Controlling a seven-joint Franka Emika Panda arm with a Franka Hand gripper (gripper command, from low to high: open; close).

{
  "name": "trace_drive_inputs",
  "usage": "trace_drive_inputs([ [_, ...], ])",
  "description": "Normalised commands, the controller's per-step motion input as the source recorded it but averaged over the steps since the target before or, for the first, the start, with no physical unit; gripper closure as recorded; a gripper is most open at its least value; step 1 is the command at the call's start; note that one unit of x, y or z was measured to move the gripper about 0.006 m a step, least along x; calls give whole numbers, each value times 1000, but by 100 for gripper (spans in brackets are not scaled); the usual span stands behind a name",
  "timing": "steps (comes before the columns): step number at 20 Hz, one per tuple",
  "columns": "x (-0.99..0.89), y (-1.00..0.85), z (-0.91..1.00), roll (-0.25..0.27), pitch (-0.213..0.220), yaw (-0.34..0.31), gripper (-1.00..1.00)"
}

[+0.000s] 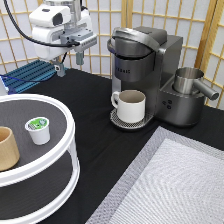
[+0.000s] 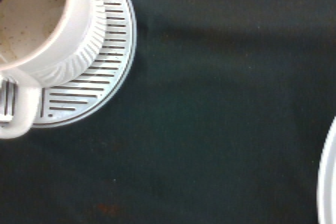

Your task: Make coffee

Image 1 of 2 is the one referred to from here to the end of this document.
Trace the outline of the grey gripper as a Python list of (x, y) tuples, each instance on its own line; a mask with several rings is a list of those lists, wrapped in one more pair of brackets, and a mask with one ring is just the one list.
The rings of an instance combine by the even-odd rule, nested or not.
[[(97, 43), (97, 35), (90, 29), (81, 29), (74, 33), (65, 33), (60, 36), (62, 44), (70, 44), (76, 53), (76, 64), (84, 64), (84, 50), (94, 46)], [(54, 65), (55, 71), (59, 77), (65, 75), (65, 68), (62, 63)]]

